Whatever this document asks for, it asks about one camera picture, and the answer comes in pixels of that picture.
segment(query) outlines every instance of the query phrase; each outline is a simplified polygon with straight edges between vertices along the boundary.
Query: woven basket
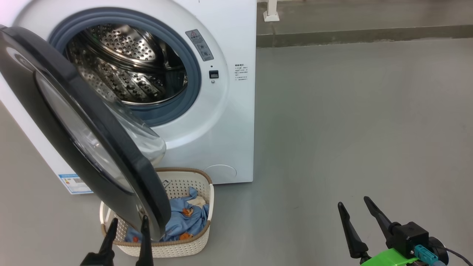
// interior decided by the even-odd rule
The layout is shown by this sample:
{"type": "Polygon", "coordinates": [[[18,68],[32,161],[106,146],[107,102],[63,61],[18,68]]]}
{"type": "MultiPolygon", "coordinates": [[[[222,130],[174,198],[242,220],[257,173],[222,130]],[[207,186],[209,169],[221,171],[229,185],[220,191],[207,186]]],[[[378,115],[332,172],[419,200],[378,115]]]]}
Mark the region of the woven basket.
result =
{"type": "MultiPolygon", "coordinates": [[[[182,257],[199,253],[207,244],[212,220],[214,190],[210,177],[197,169],[191,168],[158,168],[159,178],[166,187],[168,198],[179,198],[189,196],[189,187],[197,189],[198,195],[203,197],[209,204],[209,216],[204,229],[196,236],[179,241],[152,243],[153,257],[182,257]]],[[[118,218],[118,228],[114,245],[130,256],[140,255],[139,243],[124,242],[128,224],[118,217],[110,208],[102,202],[100,204],[100,223],[102,234],[105,236],[106,229],[110,225],[110,215],[118,218]]]]}

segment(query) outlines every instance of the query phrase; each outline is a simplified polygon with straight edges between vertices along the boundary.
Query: white pipe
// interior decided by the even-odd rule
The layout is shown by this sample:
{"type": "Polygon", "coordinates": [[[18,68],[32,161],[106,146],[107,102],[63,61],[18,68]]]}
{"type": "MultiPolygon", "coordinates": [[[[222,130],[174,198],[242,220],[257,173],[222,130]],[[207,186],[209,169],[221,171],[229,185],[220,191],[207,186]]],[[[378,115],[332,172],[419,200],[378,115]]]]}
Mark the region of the white pipe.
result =
{"type": "Polygon", "coordinates": [[[277,0],[268,0],[268,9],[263,13],[264,21],[279,21],[279,15],[276,11],[276,6],[278,5],[277,0]]]}

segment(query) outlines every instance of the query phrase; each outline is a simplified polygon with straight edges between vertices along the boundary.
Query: instruction label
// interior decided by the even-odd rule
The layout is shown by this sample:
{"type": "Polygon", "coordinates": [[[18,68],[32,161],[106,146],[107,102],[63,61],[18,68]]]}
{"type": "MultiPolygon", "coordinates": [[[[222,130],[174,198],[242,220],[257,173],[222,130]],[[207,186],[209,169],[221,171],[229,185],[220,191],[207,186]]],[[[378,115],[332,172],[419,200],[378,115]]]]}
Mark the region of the instruction label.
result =
{"type": "Polygon", "coordinates": [[[248,79],[248,67],[245,64],[235,65],[235,80],[242,81],[248,79]]]}
{"type": "Polygon", "coordinates": [[[189,37],[195,48],[199,51],[202,60],[213,60],[213,55],[210,51],[210,48],[207,46],[207,43],[205,42],[201,33],[197,29],[186,31],[185,34],[187,35],[187,37],[189,37]]]}
{"type": "Polygon", "coordinates": [[[59,175],[62,183],[67,187],[71,194],[93,193],[77,174],[59,175]]]}

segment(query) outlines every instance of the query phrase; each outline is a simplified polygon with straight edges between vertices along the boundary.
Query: blue clothing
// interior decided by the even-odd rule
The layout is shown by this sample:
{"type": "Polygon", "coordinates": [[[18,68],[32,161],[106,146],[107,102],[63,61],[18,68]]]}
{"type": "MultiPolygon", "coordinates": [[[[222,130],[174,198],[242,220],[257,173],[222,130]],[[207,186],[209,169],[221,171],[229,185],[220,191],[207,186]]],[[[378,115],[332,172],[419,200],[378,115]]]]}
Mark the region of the blue clothing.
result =
{"type": "MultiPolygon", "coordinates": [[[[197,190],[189,187],[188,197],[170,199],[171,205],[171,219],[166,224],[166,234],[159,242],[176,241],[183,233],[189,233],[196,236],[207,223],[207,216],[209,215],[209,205],[205,204],[203,208],[189,204],[187,201],[197,197],[197,190]],[[192,209],[193,212],[190,217],[185,216],[183,209],[192,209]]],[[[141,233],[128,227],[125,241],[133,242],[133,237],[138,237],[138,243],[141,243],[141,233]]]]}

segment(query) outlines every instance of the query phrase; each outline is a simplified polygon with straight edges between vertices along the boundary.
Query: grey floor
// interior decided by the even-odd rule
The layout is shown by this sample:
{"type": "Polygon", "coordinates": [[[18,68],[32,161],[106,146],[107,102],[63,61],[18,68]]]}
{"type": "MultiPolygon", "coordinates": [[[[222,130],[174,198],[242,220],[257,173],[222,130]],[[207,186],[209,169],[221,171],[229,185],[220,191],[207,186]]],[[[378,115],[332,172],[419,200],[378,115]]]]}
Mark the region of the grey floor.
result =
{"type": "MultiPolygon", "coordinates": [[[[473,39],[258,50],[254,182],[216,187],[200,254],[155,264],[358,265],[336,204],[374,255],[364,195],[473,259],[472,69],[473,39]]],[[[77,265],[99,200],[69,195],[4,107],[0,125],[0,264],[77,265]]]]}
{"type": "Polygon", "coordinates": [[[281,1],[269,23],[266,9],[258,3],[258,47],[473,37],[471,0],[281,1]]]}

